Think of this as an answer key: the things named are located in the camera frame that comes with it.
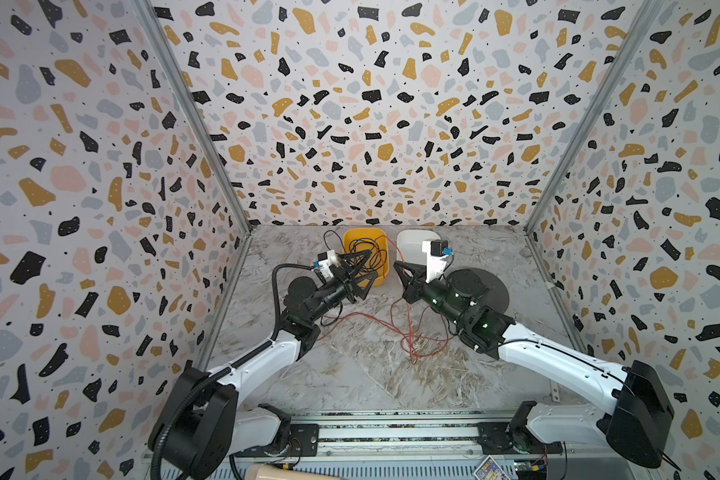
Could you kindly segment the black cable spool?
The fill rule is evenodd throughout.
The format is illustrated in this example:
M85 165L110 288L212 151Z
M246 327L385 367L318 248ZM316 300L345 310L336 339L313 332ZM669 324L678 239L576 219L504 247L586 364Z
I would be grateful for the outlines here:
M465 294L479 305L504 314L510 305L510 295L506 285L494 274L479 268L461 268L448 273L445 277L449 287Z

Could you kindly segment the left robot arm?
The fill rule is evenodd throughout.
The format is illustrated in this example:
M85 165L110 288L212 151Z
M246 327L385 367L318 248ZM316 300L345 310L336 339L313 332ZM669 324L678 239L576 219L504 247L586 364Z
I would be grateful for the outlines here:
M169 462L182 479L208 478L230 455L249 450L279 457L292 452L291 417L261 404L243 407L260 385L305 356L321 333L320 319L345 302L367 297L378 274L368 250L319 255L286 295L276 295L272 334L236 360L208 371L189 366L176 380L148 440L149 476Z

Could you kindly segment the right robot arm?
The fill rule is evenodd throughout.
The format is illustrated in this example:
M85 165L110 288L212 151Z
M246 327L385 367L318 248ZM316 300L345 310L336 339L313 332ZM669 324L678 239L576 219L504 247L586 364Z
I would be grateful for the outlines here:
M666 444L675 416L656 370L639 360L626 366L549 340L494 309L491 289L471 269L446 279L426 266L397 261L408 303L425 302L478 354L519 365L576 393L585 404L552 407L527 401L510 428L515 445L585 443L609 447L638 466L670 460Z

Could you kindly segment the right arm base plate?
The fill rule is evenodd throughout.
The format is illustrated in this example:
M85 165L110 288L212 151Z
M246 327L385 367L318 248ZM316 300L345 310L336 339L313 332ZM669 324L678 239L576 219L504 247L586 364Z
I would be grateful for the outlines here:
M525 427L512 428L509 422L480 422L477 424L477 431L476 442L484 455L563 453L560 442L543 444L533 437Z

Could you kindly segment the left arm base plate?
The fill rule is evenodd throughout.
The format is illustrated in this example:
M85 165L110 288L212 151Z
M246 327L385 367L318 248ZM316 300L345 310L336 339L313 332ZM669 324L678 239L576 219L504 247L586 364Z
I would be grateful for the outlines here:
M281 428L274 439L264 446L251 446L235 453L237 458L315 457L319 446L320 426L317 423L296 423Z

